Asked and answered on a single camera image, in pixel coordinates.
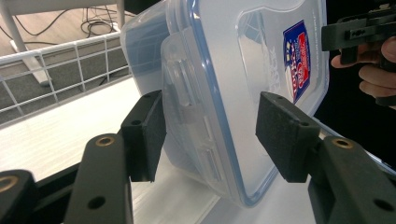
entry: red white and blue label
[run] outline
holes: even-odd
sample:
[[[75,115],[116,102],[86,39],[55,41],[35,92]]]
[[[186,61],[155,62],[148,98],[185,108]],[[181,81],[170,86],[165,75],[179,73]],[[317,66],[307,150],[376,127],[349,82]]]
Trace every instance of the red white and blue label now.
[[[304,21],[291,26],[283,32],[283,36],[286,80],[290,88],[290,97],[296,103],[308,88],[311,77],[308,33]]]

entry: metal screw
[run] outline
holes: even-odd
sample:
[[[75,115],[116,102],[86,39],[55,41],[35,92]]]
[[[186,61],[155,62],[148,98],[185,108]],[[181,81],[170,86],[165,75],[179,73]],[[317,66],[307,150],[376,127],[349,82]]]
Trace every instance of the metal screw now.
[[[335,138],[332,140],[332,143],[338,147],[342,147],[342,148],[346,148],[346,149],[353,148],[353,144],[343,138]]]
[[[96,145],[99,147],[107,147],[113,144],[116,140],[113,137],[105,136],[96,140]]]

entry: plastic food container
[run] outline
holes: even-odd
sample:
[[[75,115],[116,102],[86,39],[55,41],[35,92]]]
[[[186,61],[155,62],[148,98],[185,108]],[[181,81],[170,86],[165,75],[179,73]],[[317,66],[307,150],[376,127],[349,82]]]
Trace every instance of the plastic food container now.
[[[328,88],[325,2],[165,0],[121,44],[141,94],[163,90],[171,162],[219,196],[255,205],[276,168],[255,135],[261,91],[313,115]]]

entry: cable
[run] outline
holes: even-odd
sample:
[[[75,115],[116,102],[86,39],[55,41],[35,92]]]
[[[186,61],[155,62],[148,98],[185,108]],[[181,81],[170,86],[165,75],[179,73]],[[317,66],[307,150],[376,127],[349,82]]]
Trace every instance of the cable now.
[[[127,73],[127,74],[121,74],[121,75],[116,75],[117,74],[117,72],[114,72],[114,73],[110,73],[109,75],[108,75],[108,78],[109,78],[109,81],[108,82],[111,82],[111,78],[114,78],[114,77],[126,77],[126,76],[128,76],[128,75],[130,75],[129,73]],[[103,79],[102,79],[102,81],[99,83],[99,86],[102,86],[103,84],[105,84],[105,83],[107,83],[107,77],[103,77]]]
[[[17,19],[17,22],[20,24],[20,26],[22,27],[22,29],[24,30],[24,31],[26,31],[26,33],[28,33],[29,35],[41,35],[41,34],[43,34],[44,32],[46,32],[52,25],[53,25],[53,23],[55,23],[66,11],[68,11],[69,9],[67,9],[67,10],[65,10],[65,11],[63,11],[63,12],[61,12],[44,30],[42,30],[42,31],[40,31],[40,32],[38,32],[37,34],[32,34],[31,32],[29,32],[24,26],[23,26],[23,24],[21,23],[21,21],[20,21],[20,19],[18,19],[18,17],[17,16],[15,16],[15,19]]]
[[[9,34],[7,34],[7,32],[3,29],[3,27],[0,26],[0,29],[3,31],[3,33],[4,33],[6,36],[8,36],[8,38],[12,39],[12,37],[11,37]]]
[[[43,42],[43,41],[29,41],[29,42],[23,42],[24,44],[45,44],[45,45],[59,45],[57,43],[51,43],[51,42]]]
[[[100,35],[97,34],[96,32],[93,31],[93,27],[95,26],[101,26],[101,25],[105,25],[108,26],[110,28],[109,30],[109,34],[114,30],[114,23],[113,23],[113,18],[110,15],[110,10],[107,8],[107,6],[105,6],[106,9],[104,8],[99,8],[99,7],[87,7],[85,8],[85,21],[83,21],[80,25],[80,29],[84,34],[87,34],[87,38],[91,37],[91,35]],[[88,9],[90,9],[92,11],[92,13],[94,14],[93,17],[88,17]],[[93,11],[93,9],[100,9],[100,10],[105,10],[106,14],[108,16],[108,19],[102,19],[97,13],[96,11]]]
[[[111,9],[105,9],[105,8],[100,8],[100,7],[90,7],[93,9],[99,9],[99,10],[103,10],[103,11],[109,11],[109,12],[113,12],[113,14],[117,14],[116,10],[111,10]],[[128,13],[124,13],[125,16],[129,16],[129,17],[134,17],[134,14],[128,14]]]
[[[3,27],[0,26],[0,30],[3,31],[3,33],[8,36],[9,39],[13,40],[11,35],[9,35],[4,29]],[[23,44],[45,44],[45,45],[58,45],[56,43],[50,43],[50,42],[42,42],[42,41],[29,41],[29,42],[23,42]]]

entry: finger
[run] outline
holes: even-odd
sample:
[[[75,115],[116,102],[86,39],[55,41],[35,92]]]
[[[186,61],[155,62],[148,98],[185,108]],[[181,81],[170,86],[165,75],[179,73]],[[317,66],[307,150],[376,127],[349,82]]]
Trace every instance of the finger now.
[[[332,58],[331,65],[334,68],[346,68],[355,65],[356,63],[341,64],[341,55],[337,55]]]
[[[396,36],[387,39],[381,47],[381,52],[388,61],[396,63]]]
[[[362,54],[367,51],[376,51],[381,49],[381,42],[365,43],[358,46],[358,54]]]
[[[359,85],[361,91],[374,97],[386,97],[396,95],[396,89],[376,86],[370,82],[363,81]]]
[[[359,76],[376,86],[396,89],[396,73],[387,72],[373,65],[366,65],[359,71]]]
[[[355,65],[356,63],[379,63],[380,56],[378,51],[367,51],[358,55],[358,60],[355,63],[341,64],[341,55],[332,58],[332,66],[335,68],[346,68]]]

